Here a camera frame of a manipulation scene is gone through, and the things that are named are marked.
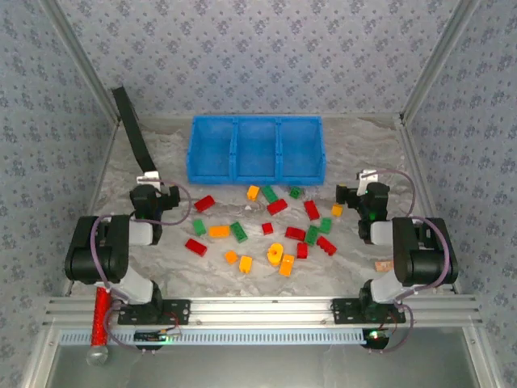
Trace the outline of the black mount plate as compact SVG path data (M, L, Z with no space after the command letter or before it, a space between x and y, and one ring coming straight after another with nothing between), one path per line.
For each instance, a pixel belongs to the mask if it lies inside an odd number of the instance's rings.
M191 301L188 299L165 299L159 306L156 303L126 305L120 308L119 325L136 326L179 326L187 325L190 318Z
M335 324L405 323L406 316L395 306L362 302L358 298L335 298L330 304Z

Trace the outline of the circuit board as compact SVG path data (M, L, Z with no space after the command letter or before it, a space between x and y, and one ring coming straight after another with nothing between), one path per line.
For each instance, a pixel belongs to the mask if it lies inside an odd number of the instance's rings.
M171 331L136 331L133 335L133 341L135 343L171 343L181 334L179 332Z
M382 352L389 344L390 334L385 329L364 329L363 338L363 348Z

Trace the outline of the right circuit board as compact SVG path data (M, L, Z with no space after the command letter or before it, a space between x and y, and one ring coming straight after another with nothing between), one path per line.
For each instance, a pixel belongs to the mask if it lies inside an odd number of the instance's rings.
M364 329L363 338L363 348L382 352L389 344L390 334L385 329Z

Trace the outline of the round yellow lego piece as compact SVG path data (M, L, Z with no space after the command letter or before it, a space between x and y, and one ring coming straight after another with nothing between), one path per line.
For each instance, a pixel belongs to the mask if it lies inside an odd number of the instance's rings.
M267 259L273 266L280 265L284 254L284 247L281 243L275 242L267 250Z

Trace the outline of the aluminium side rail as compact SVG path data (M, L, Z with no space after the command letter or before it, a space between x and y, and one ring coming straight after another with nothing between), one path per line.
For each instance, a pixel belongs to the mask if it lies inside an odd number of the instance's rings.
M121 119L118 119L116 121L116 123L114 124L114 126L112 127L111 134L110 134L107 144L106 144L106 149L104 151L103 159L102 159L102 162L100 165L100 171L97 174L97 177L95 180L93 195L90 199L90 203L88 204L88 207L86 208L86 213L85 213L86 216L91 216L91 215L95 214L96 204L99 200L99 196L102 191L103 181L104 181L107 167L108 167L108 164L109 164L109 161L111 158L111 152L112 152L113 146L115 144L116 134L118 133L120 126L121 126Z
M444 219L437 217L409 130L402 124L398 129L406 157L411 202L405 220L394 223L395 274L405 287L417 291L452 285L458 277L459 264L448 229Z

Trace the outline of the black right mount plate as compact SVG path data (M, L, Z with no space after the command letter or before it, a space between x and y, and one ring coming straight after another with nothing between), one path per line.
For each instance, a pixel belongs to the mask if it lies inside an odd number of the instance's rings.
M395 306L362 302L358 298L335 298L330 304L335 324L405 323L406 316Z

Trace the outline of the black left mount plate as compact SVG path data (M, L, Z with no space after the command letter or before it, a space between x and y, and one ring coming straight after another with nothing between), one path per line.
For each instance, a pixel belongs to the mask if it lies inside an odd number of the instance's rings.
M159 306L156 303L126 305L120 308L119 325L136 326L179 326L187 325L190 318L191 301L188 299L165 299Z

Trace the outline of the red glitter microphone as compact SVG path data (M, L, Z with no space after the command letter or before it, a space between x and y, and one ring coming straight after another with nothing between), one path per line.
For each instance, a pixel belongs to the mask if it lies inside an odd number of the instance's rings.
M90 348L86 354L86 363L90 366L103 365L108 357L108 336L104 328L104 318L111 304L111 296L103 287L98 287L95 293L95 308L93 313Z

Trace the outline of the aluminium mounting rail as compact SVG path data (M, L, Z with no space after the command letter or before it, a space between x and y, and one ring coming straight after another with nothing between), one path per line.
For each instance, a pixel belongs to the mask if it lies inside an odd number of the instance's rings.
M405 300L413 314L396 320L399 327L471 327L483 324L477 300L471 295L416 295ZM45 326L88 327L95 307L93 297L53 297L48 300L42 322ZM342 319L349 327L372 328L378 323L361 323L353 315L336 310L331 297L194 297L180 309L188 317L187 329L201 328L331 328Z

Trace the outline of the grey metal panel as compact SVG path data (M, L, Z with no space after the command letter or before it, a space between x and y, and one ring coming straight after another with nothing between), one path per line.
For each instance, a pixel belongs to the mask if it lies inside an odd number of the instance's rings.
M89 366L83 347L58 350L45 388L481 388L458 339L413 339L387 355L360 346L186 346L141 355L113 348Z

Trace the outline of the aluminium frame post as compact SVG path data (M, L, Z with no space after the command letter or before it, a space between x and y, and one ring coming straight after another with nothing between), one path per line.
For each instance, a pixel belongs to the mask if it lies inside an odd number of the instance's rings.
M57 0L38 0L63 45L71 56L82 79L89 87L105 116L114 124L119 122L118 110L108 95L91 60L77 38L72 25Z
M407 126L414 119L480 3L481 0L458 0L401 110L400 117L403 125Z

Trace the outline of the left circuit board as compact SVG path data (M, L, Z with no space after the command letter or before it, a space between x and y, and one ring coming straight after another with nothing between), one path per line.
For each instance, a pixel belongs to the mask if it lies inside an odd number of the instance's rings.
M171 343L181 334L179 332L171 331L136 331L133 335L133 341L135 343Z

